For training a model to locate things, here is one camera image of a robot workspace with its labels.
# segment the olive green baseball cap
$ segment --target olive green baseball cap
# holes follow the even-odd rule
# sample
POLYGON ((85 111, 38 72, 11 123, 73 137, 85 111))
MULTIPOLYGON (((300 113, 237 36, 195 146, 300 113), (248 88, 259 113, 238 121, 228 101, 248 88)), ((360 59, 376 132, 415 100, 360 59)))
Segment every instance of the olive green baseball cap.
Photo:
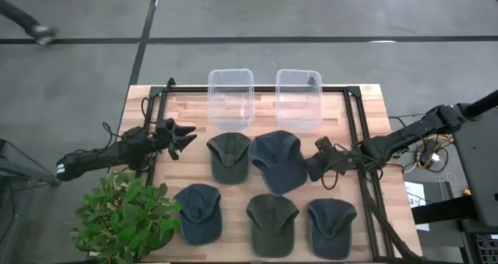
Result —
POLYGON ((257 195, 247 205, 251 219, 251 244, 261 257, 285 257, 294 248, 294 204, 272 194, 257 195))
POLYGON ((244 182, 249 173, 247 149, 251 140, 239 132, 226 132, 207 143, 211 151, 211 172, 217 182, 236 185, 244 182))

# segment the gray floor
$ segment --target gray floor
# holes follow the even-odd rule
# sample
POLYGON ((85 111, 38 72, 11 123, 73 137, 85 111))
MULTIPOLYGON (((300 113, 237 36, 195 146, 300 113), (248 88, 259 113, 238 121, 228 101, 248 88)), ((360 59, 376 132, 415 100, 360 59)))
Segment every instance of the gray floor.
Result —
MULTIPOLYGON (((10 0, 63 38, 140 37, 150 0, 10 0)), ((498 35, 496 0, 158 0, 151 37, 498 35)), ((24 37, 0 17, 0 38, 24 37)), ((78 148, 103 146, 117 128, 137 45, 0 45, 0 138, 54 170, 78 148)), ((149 45, 138 84, 205 84, 212 69, 249 68, 256 83, 281 68, 318 70, 324 83, 380 83, 389 114, 472 101, 498 87, 498 43, 149 45)), ((416 118, 407 118, 407 122, 416 118)), ((458 156, 448 171, 466 187, 458 156)), ((64 221, 102 171, 41 188, 16 263, 75 261, 64 221)), ((434 181, 415 170, 408 181, 434 181)), ((424 248, 437 259, 446 248, 424 248)))

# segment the white paper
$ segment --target white paper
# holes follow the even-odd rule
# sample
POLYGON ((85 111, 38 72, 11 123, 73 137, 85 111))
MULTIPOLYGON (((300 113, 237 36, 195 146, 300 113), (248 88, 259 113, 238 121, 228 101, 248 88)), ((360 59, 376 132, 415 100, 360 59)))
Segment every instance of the white paper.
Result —
MULTIPOLYGON (((410 208, 417 206, 426 205, 426 195, 423 191, 423 185, 419 183, 406 182, 405 181, 406 192, 408 193, 408 201, 410 202, 410 208)), ((417 230, 428 231, 429 224, 419 224, 416 225, 417 230)))

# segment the black metal frame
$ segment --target black metal frame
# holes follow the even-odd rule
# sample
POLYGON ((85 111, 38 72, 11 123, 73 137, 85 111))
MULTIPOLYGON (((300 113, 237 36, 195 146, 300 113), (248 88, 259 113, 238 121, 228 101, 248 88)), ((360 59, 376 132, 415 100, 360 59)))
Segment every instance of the black metal frame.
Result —
MULTIPOLYGON (((355 97, 356 99, 356 104, 358 108, 358 114, 359 114, 359 122, 361 124, 361 129, 363 133, 363 138, 368 138, 370 136, 368 132, 368 126, 366 124, 366 115, 365 115, 365 110, 363 107, 363 99, 361 96, 361 90, 359 86, 323 86, 322 88, 323 92, 325 93, 342 93, 344 96, 345 100, 345 110, 346 110, 346 116, 348 118, 348 124, 349 124, 349 132, 351 134, 351 140, 352 144, 356 144, 359 142, 358 140, 358 135, 356 134, 356 123, 355 123, 355 118, 352 112, 352 104, 351 104, 351 97, 355 97)), ((274 93, 275 92, 275 86, 255 86, 254 91, 256 93, 261 93, 261 92, 269 92, 269 93, 274 93)), ((158 95, 161 96, 161 101, 160 101, 160 109, 158 112, 158 119, 164 117, 164 111, 166 110, 166 102, 167 102, 167 94, 168 93, 208 93, 208 87, 207 86, 171 86, 171 83, 168 82, 168 86, 165 87, 157 87, 153 86, 150 88, 149 91, 149 103, 147 105, 147 110, 146 110, 146 119, 145 119, 145 125, 144 127, 146 129, 149 129, 149 123, 152 119, 152 112, 153 112, 153 106, 154 106, 154 99, 158 95)), ((154 172, 155 172, 155 166, 156 166, 156 158, 153 159, 153 162, 150 164, 150 168, 147 170, 148 176, 146 179, 146 184, 147 185, 152 185, 153 184, 153 177, 154 177, 154 172)), ((384 261, 382 258, 380 252, 379 252, 379 245, 377 243, 377 236, 375 234, 375 226, 374 226, 374 219, 372 217, 372 213, 370 211, 370 208, 365 204, 365 199, 367 195, 370 197, 370 192, 367 187, 367 179, 366 179, 366 172, 365 171, 358 171, 358 180, 359 180, 359 189, 361 191, 361 196, 363 200, 363 211, 365 212, 365 221, 366 221, 366 229, 368 233, 368 238, 369 238, 369 243, 370 243, 370 251, 372 254, 372 258, 374 261, 384 261)), ((373 193, 374 193, 374 198, 376 201, 377 206, 379 207, 381 213, 384 216, 386 215, 385 211, 385 206, 384 206, 384 199, 382 197, 382 191, 381 191, 381 184, 379 182, 379 177, 377 175, 377 172, 372 172, 372 178, 371 178, 372 184, 373 184, 373 193)), ((391 240, 389 239, 387 233, 383 233, 383 238, 384 238, 384 243, 386 247, 386 255, 389 259, 393 259, 395 257, 394 249, 392 247, 391 240)))

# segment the cap brim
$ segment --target cap brim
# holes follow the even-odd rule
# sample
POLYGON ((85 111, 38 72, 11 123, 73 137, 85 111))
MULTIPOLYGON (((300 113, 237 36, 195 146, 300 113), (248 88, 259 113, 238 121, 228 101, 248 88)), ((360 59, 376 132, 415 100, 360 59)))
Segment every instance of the cap brim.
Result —
POLYGON ((221 160, 211 152, 211 172, 215 180, 223 185, 236 185, 243 183, 249 173, 249 157, 244 152, 237 162, 229 167, 223 165, 221 160))
POLYGON ((181 235, 190 245, 207 245, 216 241, 221 235, 222 218, 219 204, 216 205, 214 213, 200 223, 193 223, 180 213, 181 235))
POLYGON ((294 248, 294 220, 283 225, 276 234, 262 231, 251 222, 251 243, 254 252, 260 257, 285 257, 294 248))
POLYGON ((333 238, 320 233, 312 219, 308 220, 311 250, 323 259, 345 260, 351 252, 351 224, 338 232, 333 238))
POLYGON ((273 195, 284 195, 300 187, 308 179, 306 168, 294 162, 275 165, 272 169, 261 170, 261 172, 273 195))

